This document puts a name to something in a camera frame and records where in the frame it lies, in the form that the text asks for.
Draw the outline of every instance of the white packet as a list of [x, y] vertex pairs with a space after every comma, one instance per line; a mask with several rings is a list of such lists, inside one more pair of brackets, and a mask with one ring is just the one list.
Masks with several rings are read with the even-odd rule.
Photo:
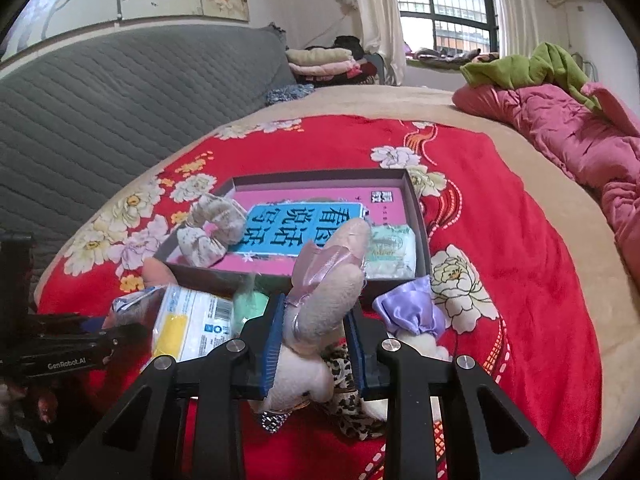
[[152, 357], [168, 354], [181, 362], [207, 355], [232, 338], [232, 315], [230, 300], [167, 286], [153, 330]]
[[377, 225], [371, 228], [364, 259], [367, 278], [414, 278], [415, 263], [415, 234], [408, 225]]

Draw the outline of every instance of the pink blanket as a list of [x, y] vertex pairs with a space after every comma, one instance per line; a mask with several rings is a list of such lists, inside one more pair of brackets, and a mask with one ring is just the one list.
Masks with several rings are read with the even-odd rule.
[[640, 120], [604, 86], [587, 83], [605, 117], [551, 84], [501, 90], [464, 86], [453, 103], [466, 113], [511, 124], [578, 184], [591, 188], [640, 285]]

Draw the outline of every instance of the yellow label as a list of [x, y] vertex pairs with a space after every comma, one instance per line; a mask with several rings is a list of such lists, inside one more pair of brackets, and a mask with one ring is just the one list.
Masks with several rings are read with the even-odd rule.
[[180, 348], [182, 348], [188, 321], [189, 316], [186, 314], [167, 314], [154, 349], [154, 358], [165, 354], [176, 360], [180, 357]]

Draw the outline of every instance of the blue knit fabric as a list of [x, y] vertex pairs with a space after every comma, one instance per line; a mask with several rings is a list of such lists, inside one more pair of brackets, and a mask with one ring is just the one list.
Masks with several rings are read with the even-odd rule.
[[295, 101], [302, 99], [313, 92], [313, 85], [287, 85], [282, 88], [275, 88], [267, 92], [267, 106], [285, 101]]

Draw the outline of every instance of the metal screw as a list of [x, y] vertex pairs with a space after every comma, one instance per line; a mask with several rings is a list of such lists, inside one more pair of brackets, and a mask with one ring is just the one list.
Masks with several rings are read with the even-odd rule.
[[161, 355], [154, 361], [154, 368], [156, 370], [166, 370], [169, 366], [171, 366], [171, 358], [167, 355]]
[[397, 352], [401, 346], [402, 345], [398, 341], [398, 339], [385, 339], [382, 342], [382, 348], [385, 349], [387, 352]]
[[476, 366], [476, 362], [469, 355], [459, 355], [456, 359], [456, 363], [460, 368], [463, 368], [465, 370], [471, 370], [471, 368]]
[[242, 341], [242, 339], [232, 339], [226, 344], [226, 349], [230, 352], [241, 352], [242, 350], [244, 350], [245, 346], [246, 345], [244, 344], [244, 341]]

